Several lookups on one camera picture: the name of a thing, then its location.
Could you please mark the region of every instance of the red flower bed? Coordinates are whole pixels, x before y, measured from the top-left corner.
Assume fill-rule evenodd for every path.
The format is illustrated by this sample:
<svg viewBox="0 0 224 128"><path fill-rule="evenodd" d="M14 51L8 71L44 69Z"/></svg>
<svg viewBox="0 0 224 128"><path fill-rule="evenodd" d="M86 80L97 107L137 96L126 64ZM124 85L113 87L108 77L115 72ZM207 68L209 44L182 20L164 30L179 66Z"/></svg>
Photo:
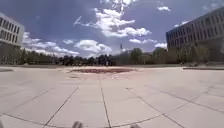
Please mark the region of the red flower bed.
<svg viewBox="0 0 224 128"><path fill-rule="evenodd" d="M130 71L132 71L132 69L114 68L114 69L74 69L71 72L104 74L104 73L122 73Z"/></svg>

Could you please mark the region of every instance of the ground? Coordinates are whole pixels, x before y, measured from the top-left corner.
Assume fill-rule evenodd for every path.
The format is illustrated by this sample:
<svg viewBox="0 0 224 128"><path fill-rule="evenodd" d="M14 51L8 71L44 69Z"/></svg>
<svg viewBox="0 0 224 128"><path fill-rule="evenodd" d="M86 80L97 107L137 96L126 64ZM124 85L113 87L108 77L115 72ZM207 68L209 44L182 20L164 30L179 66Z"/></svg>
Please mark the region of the ground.
<svg viewBox="0 0 224 128"><path fill-rule="evenodd" d="M85 74L69 68L0 72L4 128L223 128L224 71L136 68Z"/></svg>

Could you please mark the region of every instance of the sky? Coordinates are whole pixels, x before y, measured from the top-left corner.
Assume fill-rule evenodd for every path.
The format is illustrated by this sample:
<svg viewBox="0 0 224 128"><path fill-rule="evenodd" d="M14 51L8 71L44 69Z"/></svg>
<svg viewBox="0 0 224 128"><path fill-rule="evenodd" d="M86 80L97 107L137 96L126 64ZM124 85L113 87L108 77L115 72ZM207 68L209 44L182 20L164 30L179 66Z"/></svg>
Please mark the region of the sky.
<svg viewBox="0 0 224 128"><path fill-rule="evenodd" d="M91 57L166 48L165 33L223 0L0 0L0 12L25 26L22 46L58 56Z"/></svg>

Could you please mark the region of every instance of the modern building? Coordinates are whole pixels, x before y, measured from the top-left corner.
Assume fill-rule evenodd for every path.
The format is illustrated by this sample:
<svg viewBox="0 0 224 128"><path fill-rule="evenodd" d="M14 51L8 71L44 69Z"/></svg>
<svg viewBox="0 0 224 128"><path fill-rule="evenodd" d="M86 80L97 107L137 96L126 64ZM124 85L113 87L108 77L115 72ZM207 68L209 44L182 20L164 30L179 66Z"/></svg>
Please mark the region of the modern building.
<svg viewBox="0 0 224 128"><path fill-rule="evenodd" d="M15 51L21 47L24 30L23 25L0 13L0 64L17 63Z"/></svg>
<svg viewBox="0 0 224 128"><path fill-rule="evenodd" d="M213 51L222 52L224 49L223 39L224 7L209 12L166 33L168 49L199 43L210 43L215 47Z"/></svg>

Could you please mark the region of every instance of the paving tile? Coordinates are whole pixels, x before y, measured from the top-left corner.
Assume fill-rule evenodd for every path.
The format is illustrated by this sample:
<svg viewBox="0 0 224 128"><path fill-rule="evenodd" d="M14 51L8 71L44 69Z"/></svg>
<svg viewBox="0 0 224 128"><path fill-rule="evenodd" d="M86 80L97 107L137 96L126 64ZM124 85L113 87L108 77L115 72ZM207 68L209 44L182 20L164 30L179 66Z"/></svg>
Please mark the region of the paving tile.
<svg viewBox="0 0 224 128"><path fill-rule="evenodd" d="M43 128L42 125L19 120L6 115L1 116L0 120L4 128Z"/></svg>
<svg viewBox="0 0 224 128"><path fill-rule="evenodd" d="M175 110L176 108L182 106L187 102L165 93L159 93L152 96L144 96L142 97L142 99L144 99L147 103L149 103L162 113L167 113L169 111Z"/></svg>
<svg viewBox="0 0 224 128"><path fill-rule="evenodd" d="M82 122L85 127L109 126L103 103L80 102L74 96L61 108L48 125L71 127L75 121Z"/></svg>
<svg viewBox="0 0 224 128"><path fill-rule="evenodd" d="M112 126L138 122L160 115L159 112L137 98L106 102L106 106Z"/></svg>
<svg viewBox="0 0 224 128"><path fill-rule="evenodd" d="M73 98L81 102L103 102L101 88L99 86L80 87Z"/></svg>
<svg viewBox="0 0 224 128"><path fill-rule="evenodd" d="M6 112L11 110L43 92L45 92L45 90L27 89L14 95L0 98L0 111Z"/></svg>
<svg viewBox="0 0 224 128"><path fill-rule="evenodd" d="M160 91L150 87L135 87L130 89L130 91L140 97L160 93Z"/></svg>
<svg viewBox="0 0 224 128"><path fill-rule="evenodd" d="M161 115L149 121L138 123L141 128L181 128L179 125Z"/></svg>
<svg viewBox="0 0 224 128"><path fill-rule="evenodd" d="M185 128L223 128L224 114L189 103L167 114Z"/></svg>
<svg viewBox="0 0 224 128"><path fill-rule="evenodd" d="M224 97L204 94L195 100L195 102L224 112Z"/></svg>
<svg viewBox="0 0 224 128"><path fill-rule="evenodd" d="M127 89L119 87L103 87L103 94L105 101L118 101L137 97Z"/></svg>
<svg viewBox="0 0 224 128"><path fill-rule="evenodd" d="M72 94L74 88L57 88L9 112L10 115L45 124Z"/></svg>

